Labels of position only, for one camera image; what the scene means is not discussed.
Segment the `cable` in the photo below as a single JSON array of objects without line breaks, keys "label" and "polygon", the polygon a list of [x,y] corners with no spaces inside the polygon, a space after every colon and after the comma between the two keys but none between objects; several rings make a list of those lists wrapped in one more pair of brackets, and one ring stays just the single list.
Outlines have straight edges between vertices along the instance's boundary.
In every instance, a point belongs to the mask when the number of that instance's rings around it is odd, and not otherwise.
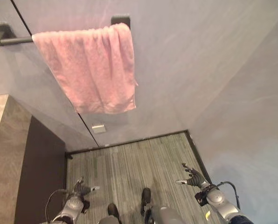
[{"label": "cable", "polygon": [[231,183],[230,181],[224,181],[224,182],[221,182],[221,183],[215,185],[213,188],[211,188],[211,189],[206,193],[206,196],[208,195],[209,192],[211,192],[211,190],[217,189],[219,186],[221,186],[221,185],[223,185],[223,184],[226,184],[226,183],[227,183],[227,184],[230,184],[230,185],[232,186],[232,188],[233,188],[233,190],[234,190],[234,194],[235,194],[235,196],[236,196],[236,206],[238,207],[238,209],[241,209],[240,201],[239,201],[239,199],[238,199],[238,195],[237,195],[237,192],[236,192],[236,187],[235,187],[235,185],[234,185],[233,183]]},{"label": "cable", "polygon": [[49,205],[49,203],[50,203],[50,201],[51,201],[52,196],[53,196],[55,193],[57,193],[57,192],[68,193],[68,190],[66,190],[66,189],[58,189],[58,190],[53,191],[52,194],[50,195],[50,197],[49,197],[49,199],[48,199],[48,201],[47,201],[47,204],[46,204],[46,208],[45,208],[45,216],[46,216],[46,221],[47,221],[48,224],[51,223],[51,220],[50,220],[50,218],[49,218],[49,216],[48,216],[48,205]]}]

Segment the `towel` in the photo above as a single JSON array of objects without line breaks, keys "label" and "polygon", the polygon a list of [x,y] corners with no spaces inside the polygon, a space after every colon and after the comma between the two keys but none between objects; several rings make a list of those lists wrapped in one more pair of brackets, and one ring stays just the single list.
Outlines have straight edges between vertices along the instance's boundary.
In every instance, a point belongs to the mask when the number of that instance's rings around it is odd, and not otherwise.
[{"label": "towel", "polygon": [[136,108],[134,50],[127,25],[44,32],[32,40],[78,113]]}]

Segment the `towel bar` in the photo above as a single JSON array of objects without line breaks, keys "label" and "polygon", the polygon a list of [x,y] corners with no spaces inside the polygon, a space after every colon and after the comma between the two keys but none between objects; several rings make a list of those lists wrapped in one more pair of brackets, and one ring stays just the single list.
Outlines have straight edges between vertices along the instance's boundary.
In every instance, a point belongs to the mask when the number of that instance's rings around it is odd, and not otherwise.
[{"label": "towel bar", "polygon": [[[111,25],[121,22],[125,23],[126,25],[128,25],[129,28],[131,28],[131,20],[129,16],[116,15],[111,18]],[[12,32],[10,26],[7,23],[0,22],[0,46],[31,42],[33,41],[30,36],[16,37],[16,35]]]}]

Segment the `gray wall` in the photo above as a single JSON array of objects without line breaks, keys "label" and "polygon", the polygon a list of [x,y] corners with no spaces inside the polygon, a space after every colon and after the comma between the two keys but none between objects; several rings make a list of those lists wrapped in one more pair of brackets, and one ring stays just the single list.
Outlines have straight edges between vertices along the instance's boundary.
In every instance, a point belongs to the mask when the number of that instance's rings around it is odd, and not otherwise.
[{"label": "gray wall", "polygon": [[213,180],[236,184],[254,223],[278,224],[278,23],[191,130]]},{"label": "gray wall", "polygon": [[[243,211],[255,223],[278,223],[278,0],[15,3],[32,33],[98,28],[114,14],[129,13],[138,108],[84,114],[88,125],[106,125],[105,134],[94,135],[98,144],[188,128],[212,180],[233,181]],[[32,51],[29,63],[45,67],[33,46],[22,48]],[[22,76],[29,73],[23,70]],[[50,110],[47,105],[41,112]]]},{"label": "gray wall", "polygon": [[[28,36],[9,0],[0,0],[0,22]],[[10,94],[66,142],[67,150],[96,147],[79,116],[32,43],[0,47],[0,94]]]}]

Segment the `floor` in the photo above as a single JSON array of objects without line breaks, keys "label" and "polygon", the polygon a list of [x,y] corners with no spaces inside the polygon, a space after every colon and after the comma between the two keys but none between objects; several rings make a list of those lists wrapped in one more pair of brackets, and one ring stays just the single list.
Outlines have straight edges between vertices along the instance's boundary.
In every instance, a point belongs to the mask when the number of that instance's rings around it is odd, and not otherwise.
[{"label": "floor", "polygon": [[151,188],[154,203],[176,209],[188,224],[220,223],[213,212],[209,221],[205,219],[209,206],[199,207],[194,198],[198,188],[174,183],[188,177],[182,162],[200,171],[184,133],[73,155],[68,161],[68,188],[80,176],[87,185],[101,187],[87,196],[90,209],[77,223],[98,223],[114,202],[123,224],[143,224],[139,206],[144,187]]}]

